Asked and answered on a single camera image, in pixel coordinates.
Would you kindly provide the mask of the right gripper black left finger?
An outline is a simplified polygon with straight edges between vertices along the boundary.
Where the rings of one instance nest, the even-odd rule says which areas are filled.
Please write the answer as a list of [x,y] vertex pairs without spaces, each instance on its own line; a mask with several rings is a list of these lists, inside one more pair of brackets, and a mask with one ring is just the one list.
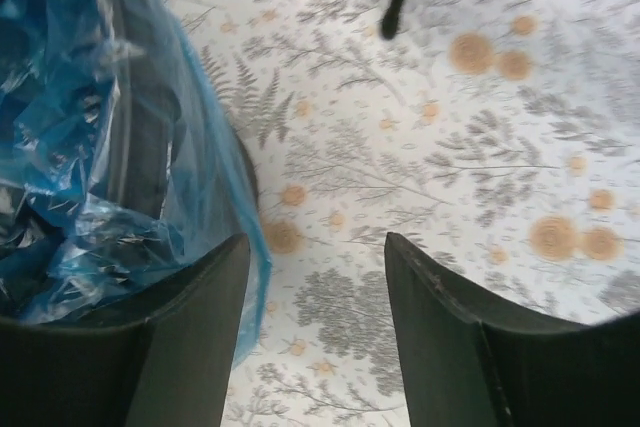
[[194,265],[77,322],[1,321],[5,426],[217,426],[250,247],[236,234]]

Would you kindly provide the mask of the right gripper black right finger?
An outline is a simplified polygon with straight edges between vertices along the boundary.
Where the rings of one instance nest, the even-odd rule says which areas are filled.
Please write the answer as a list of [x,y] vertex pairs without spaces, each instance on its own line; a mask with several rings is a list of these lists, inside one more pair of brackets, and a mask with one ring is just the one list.
[[596,325],[509,301],[389,233],[386,281],[414,426],[635,426],[639,317]]

